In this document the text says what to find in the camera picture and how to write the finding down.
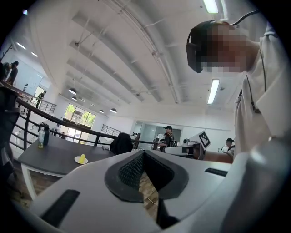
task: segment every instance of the lanyard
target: lanyard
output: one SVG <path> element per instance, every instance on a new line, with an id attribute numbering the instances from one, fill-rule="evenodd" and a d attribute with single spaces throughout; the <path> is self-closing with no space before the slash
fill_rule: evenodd
<path id="1" fill-rule="evenodd" d="M 262 55 L 261 50 L 260 50 L 260 55 L 261 55 L 262 65 L 263 65 L 264 83 L 265 83 L 264 86 L 265 86 L 265 92 L 266 92 L 266 90 L 267 90 L 267 87 L 266 87 L 266 71 L 265 71 L 265 65 L 264 65 L 264 60 L 263 60 L 263 55 Z M 261 111 L 258 108 L 256 108 L 256 106 L 255 106 L 255 103 L 254 103 L 254 100 L 253 100 L 253 95 L 252 95 L 252 92 L 251 92 L 250 81 L 249 81 L 249 78 L 248 78 L 247 75 L 246 75 L 246 79 L 247 79 L 247 83 L 249 84 L 249 89 L 250 89 L 250 93 L 251 93 L 251 106 L 253 108 L 253 111 L 254 111 L 254 113 L 261 113 Z"/>

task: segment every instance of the black slot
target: black slot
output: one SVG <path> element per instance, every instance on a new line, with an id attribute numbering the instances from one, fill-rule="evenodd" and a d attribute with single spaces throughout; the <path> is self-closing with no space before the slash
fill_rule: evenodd
<path id="1" fill-rule="evenodd" d="M 66 190 L 56 202 L 44 213 L 42 219 L 54 227 L 58 227 L 69 209 L 78 198 L 80 192 Z"/>
<path id="2" fill-rule="evenodd" d="M 222 176 L 222 177 L 225 177 L 227 175 L 226 171 L 222 171 L 222 170 L 218 170 L 218 169 L 214 169 L 214 168 L 208 168 L 205 170 L 205 172 L 209 172 L 211 174 L 215 174 L 215 175 Z"/>

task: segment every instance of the vr headset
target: vr headset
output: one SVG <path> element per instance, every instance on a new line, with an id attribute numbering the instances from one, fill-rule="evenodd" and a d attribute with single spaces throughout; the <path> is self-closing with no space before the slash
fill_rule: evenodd
<path id="1" fill-rule="evenodd" d="M 241 21 L 243 21 L 246 17 L 258 13 L 259 10 L 255 10 L 252 12 L 247 13 L 243 17 L 241 17 L 237 22 L 234 24 L 231 24 L 232 26 L 235 26 L 239 24 Z M 188 66 L 192 68 L 197 73 L 201 73 L 203 70 L 202 64 L 208 63 L 207 61 L 207 29 L 211 24 L 216 23 L 215 20 L 211 21 L 206 21 L 198 26 L 192 28 L 188 39 L 187 39 L 187 44 L 186 44 L 186 52 L 187 52 L 187 60 L 188 60 Z M 194 42 L 193 38 L 197 38 L 198 41 L 197 43 Z"/>

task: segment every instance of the gray table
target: gray table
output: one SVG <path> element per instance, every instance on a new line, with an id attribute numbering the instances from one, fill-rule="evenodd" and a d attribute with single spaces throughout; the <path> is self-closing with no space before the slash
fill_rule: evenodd
<path id="1" fill-rule="evenodd" d="M 43 149 L 38 148 L 38 140 L 28 147 L 18 158 L 21 163 L 24 181 L 28 192 L 34 200 L 35 189 L 30 170 L 45 175 L 64 177 L 75 168 L 82 166 L 74 161 L 76 156 L 85 154 L 88 163 L 114 156 L 111 151 L 101 147 L 88 146 L 50 136 L 49 143 Z"/>

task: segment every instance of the black jacket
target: black jacket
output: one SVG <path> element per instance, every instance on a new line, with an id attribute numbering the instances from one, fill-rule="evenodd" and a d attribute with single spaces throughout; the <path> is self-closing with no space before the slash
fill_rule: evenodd
<path id="1" fill-rule="evenodd" d="M 120 133 L 118 137 L 115 138 L 110 144 L 110 150 L 115 155 L 131 152 L 132 148 L 133 144 L 131 142 L 131 138 L 126 133 Z"/>

